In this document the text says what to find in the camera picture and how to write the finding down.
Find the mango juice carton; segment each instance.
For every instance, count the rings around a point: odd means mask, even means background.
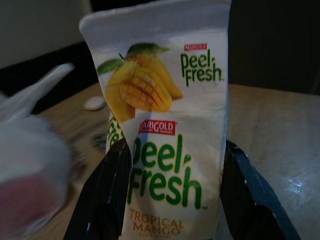
[[[166,0],[80,23],[131,173],[122,240],[215,235],[228,109],[225,0]]]

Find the table surface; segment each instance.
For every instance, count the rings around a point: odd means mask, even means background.
[[[99,84],[40,115],[49,119],[79,153],[87,178],[104,153],[90,138],[106,133],[109,110],[88,112],[83,103],[101,95]],[[227,138],[241,147],[273,187],[301,239],[320,235],[320,96],[229,85]],[[80,194],[71,188],[67,202],[31,240],[62,240]],[[231,240],[221,208],[216,240]]]

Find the white object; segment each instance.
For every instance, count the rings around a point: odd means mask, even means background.
[[[102,96],[93,96],[89,98],[83,105],[85,110],[97,111],[106,105],[106,101]]]
[[[224,0],[167,0],[80,22],[120,126],[110,120],[108,145],[123,131],[132,153],[121,240],[214,238],[226,144],[229,9]]]
[[[0,103],[0,239],[26,239],[65,202],[70,150],[30,111],[72,69],[61,65]]]

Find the mango leaf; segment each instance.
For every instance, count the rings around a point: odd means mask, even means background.
[[[158,54],[164,53],[168,50],[169,48],[162,47],[154,43],[142,42],[132,45],[125,57],[129,58],[137,54]]]
[[[113,58],[108,61],[105,61],[102,63],[98,68],[96,69],[96,72],[101,74],[106,74],[109,72],[112,72],[113,70],[121,67],[124,64],[124,61],[120,58]]]

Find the mango illustration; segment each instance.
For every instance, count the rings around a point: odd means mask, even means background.
[[[136,65],[131,77],[119,85],[120,96],[131,106],[147,112],[167,112],[172,97],[150,69]]]
[[[119,92],[120,84],[131,76],[131,71],[135,66],[136,64],[134,62],[127,62],[127,64],[123,64],[113,73],[106,86],[106,101],[112,114],[119,123],[135,117],[135,108],[127,104],[127,102],[120,96]]]
[[[183,97],[182,92],[172,80],[166,66],[155,54],[137,54],[126,58],[126,60],[134,61],[139,66],[147,68],[156,74],[169,91],[173,100],[181,99]]]

